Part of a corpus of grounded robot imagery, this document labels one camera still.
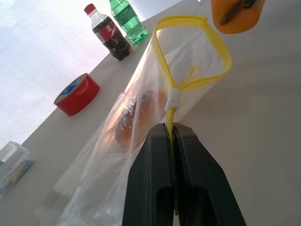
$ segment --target red tape roll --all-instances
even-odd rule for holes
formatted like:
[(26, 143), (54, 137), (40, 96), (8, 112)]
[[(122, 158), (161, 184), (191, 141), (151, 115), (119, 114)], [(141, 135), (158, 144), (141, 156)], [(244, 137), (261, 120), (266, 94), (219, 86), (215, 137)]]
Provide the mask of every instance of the red tape roll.
[(99, 85), (86, 73), (67, 86), (55, 99), (54, 104), (68, 116), (73, 116), (94, 99), (99, 89)]

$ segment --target dark liquid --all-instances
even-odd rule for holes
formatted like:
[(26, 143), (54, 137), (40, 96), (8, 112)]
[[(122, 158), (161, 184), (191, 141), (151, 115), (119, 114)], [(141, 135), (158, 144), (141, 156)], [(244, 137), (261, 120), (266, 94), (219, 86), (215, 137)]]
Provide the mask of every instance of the dark liquid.
[[(101, 22), (99, 25), (93, 28), (93, 32), (95, 34), (99, 33), (99, 31), (105, 28), (106, 25), (111, 21), (112, 19), (110, 17), (107, 17), (103, 22)], [(116, 34), (103, 44), (110, 51), (112, 56), (118, 59), (119, 61), (127, 57), (132, 50), (132, 47), (122, 36), (120, 30), (117, 30)]]

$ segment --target bottle cap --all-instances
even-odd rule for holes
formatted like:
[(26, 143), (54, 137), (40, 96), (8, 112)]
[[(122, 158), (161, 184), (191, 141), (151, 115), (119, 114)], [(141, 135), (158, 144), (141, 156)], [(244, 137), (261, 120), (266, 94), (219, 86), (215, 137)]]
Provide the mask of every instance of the bottle cap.
[(96, 7), (91, 3), (85, 7), (84, 11), (87, 15), (89, 15), (95, 9)]

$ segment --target bottle label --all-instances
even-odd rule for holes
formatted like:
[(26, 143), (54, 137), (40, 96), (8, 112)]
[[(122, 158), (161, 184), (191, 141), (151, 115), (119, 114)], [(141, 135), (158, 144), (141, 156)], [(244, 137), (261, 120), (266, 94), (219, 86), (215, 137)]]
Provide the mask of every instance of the bottle label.
[(123, 12), (115, 17), (115, 19), (120, 26), (123, 26), (134, 16), (137, 16), (135, 11), (130, 5), (128, 5)]
[(102, 43), (107, 42), (112, 37), (114, 37), (119, 32), (119, 29), (114, 24), (113, 21), (110, 21), (103, 29), (101, 29), (96, 36), (102, 41)]

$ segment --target cola bottle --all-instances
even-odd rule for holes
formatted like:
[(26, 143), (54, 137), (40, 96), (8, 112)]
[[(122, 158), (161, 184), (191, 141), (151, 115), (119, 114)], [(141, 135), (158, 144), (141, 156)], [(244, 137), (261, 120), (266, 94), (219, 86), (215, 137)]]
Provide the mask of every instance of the cola bottle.
[(96, 10), (93, 4), (85, 7), (84, 11), (91, 18), (92, 30), (113, 57), (119, 61), (127, 57), (132, 47), (123, 37), (112, 19)]

